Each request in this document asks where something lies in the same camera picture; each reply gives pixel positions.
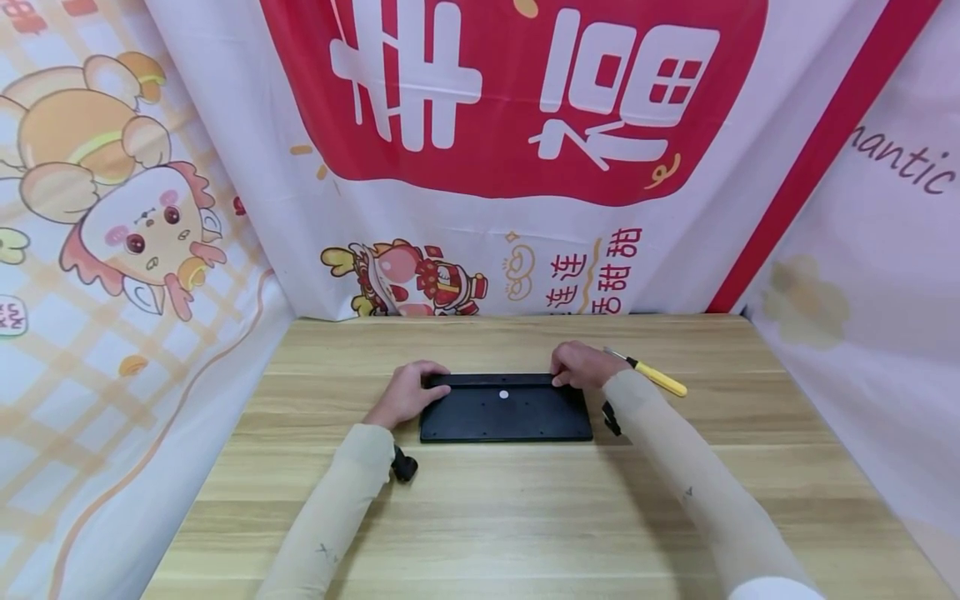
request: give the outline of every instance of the plaid pattern backdrop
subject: plaid pattern backdrop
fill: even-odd
[[[60,267],[71,226],[29,211],[0,163],[0,597],[55,596],[67,532],[156,443],[189,377],[250,327],[269,265],[142,0],[0,6],[0,86],[91,55],[159,63],[161,99],[138,111],[170,132],[172,160],[209,180],[223,226],[212,245],[228,258],[193,290],[189,321],[144,312]],[[17,135],[5,119],[2,153]]]

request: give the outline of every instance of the orange cartoon character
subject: orange cartoon character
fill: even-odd
[[[27,75],[0,96],[0,178],[35,214],[72,226],[60,266],[138,308],[192,318],[191,291],[225,263],[207,180],[170,162],[170,134],[137,111],[159,101],[160,66],[139,53]]]
[[[327,248],[321,260],[335,277],[356,274],[360,294],[350,306],[361,317],[475,315],[480,310],[476,301],[487,296],[489,282],[483,274],[471,276],[445,261],[436,246],[421,250],[401,239],[372,248],[350,244]]]

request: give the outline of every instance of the beige arm sleeve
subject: beige arm sleeve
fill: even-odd
[[[706,540],[728,595],[765,576],[814,588],[763,507],[653,383],[638,372],[622,371],[603,391],[624,434],[650,460]]]
[[[321,600],[370,503],[390,480],[394,436],[354,425],[283,540],[257,600]]]

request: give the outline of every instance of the wooden table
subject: wooden table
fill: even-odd
[[[294,323],[147,590],[251,598],[300,506],[394,367],[545,372],[559,342],[640,357],[831,599],[950,598],[753,327],[733,316]],[[418,445],[373,502],[328,598],[717,598],[677,502],[589,397],[592,444]]]

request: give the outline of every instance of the screwdriver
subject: screwdriver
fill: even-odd
[[[648,365],[644,365],[643,363],[636,360],[635,358],[624,356],[623,354],[620,354],[619,352],[616,352],[609,347],[604,347],[603,351],[605,351],[607,354],[611,354],[613,356],[616,356],[617,358],[622,358],[623,360],[627,361],[627,363],[634,368],[634,371],[650,379],[651,381],[653,381],[654,383],[662,387],[664,390],[666,390],[670,394],[673,394],[674,396],[678,396],[678,397],[686,396],[686,386],[683,383],[677,381],[676,379],[669,377],[667,375],[664,375],[663,373],[657,371],[652,367],[649,367]]]

